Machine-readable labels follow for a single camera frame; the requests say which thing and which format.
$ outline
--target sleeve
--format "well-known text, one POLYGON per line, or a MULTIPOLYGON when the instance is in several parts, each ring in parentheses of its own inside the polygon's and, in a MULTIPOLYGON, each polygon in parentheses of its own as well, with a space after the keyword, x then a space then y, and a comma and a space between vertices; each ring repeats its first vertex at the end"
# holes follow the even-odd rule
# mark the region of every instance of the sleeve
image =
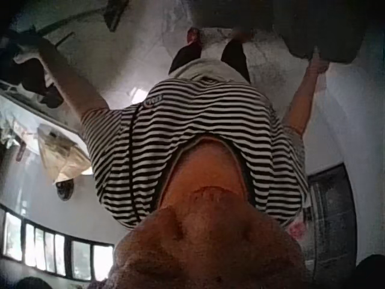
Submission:
POLYGON ((286 124, 283 124, 283 130, 292 142, 294 152, 300 162, 300 166, 303 172, 305 172, 305 147, 302 137, 294 129, 286 124))
POLYGON ((90 110, 81 119, 81 135, 94 164, 113 144, 114 137, 120 129, 122 110, 107 108, 90 110))

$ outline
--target person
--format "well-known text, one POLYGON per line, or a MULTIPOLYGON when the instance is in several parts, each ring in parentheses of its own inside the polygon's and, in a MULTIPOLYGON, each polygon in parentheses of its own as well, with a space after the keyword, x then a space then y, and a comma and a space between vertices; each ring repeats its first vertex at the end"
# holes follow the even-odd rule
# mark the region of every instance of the person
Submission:
POLYGON ((314 54, 281 121, 250 85, 238 31, 221 60, 200 31, 145 101, 110 110, 47 41, 38 58, 81 119, 99 202, 132 231, 97 288, 303 288, 301 249, 284 228, 307 196, 302 136, 318 76, 314 54))

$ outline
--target red shoe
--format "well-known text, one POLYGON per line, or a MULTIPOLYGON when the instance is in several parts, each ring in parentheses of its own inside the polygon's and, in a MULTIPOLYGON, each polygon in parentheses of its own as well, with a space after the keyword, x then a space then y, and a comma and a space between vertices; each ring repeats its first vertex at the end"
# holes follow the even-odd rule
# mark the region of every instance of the red shoe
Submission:
POLYGON ((199 46, 202 46, 202 41, 200 39, 200 30, 198 28, 191 27, 187 32, 187 45, 192 43, 198 43, 199 46))

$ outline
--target striped shirt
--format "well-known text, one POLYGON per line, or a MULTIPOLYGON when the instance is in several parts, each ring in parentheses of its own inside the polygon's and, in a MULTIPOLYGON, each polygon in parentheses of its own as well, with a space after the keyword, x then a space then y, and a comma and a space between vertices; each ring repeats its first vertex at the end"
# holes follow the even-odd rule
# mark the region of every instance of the striped shirt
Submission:
POLYGON ((303 143, 248 84, 168 79, 141 104, 89 111, 82 126, 99 202, 128 228, 156 210, 174 158, 202 135, 238 156, 256 209, 285 225, 305 202, 303 143))

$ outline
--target bag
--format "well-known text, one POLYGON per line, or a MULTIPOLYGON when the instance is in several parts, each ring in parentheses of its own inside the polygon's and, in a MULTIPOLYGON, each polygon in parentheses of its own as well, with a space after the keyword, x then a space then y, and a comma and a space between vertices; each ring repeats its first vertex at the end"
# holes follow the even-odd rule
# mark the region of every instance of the bag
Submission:
POLYGON ((37 130, 38 148, 43 166, 56 182, 73 179, 91 167, 91 162, 76 143, 60 132, 37 130))

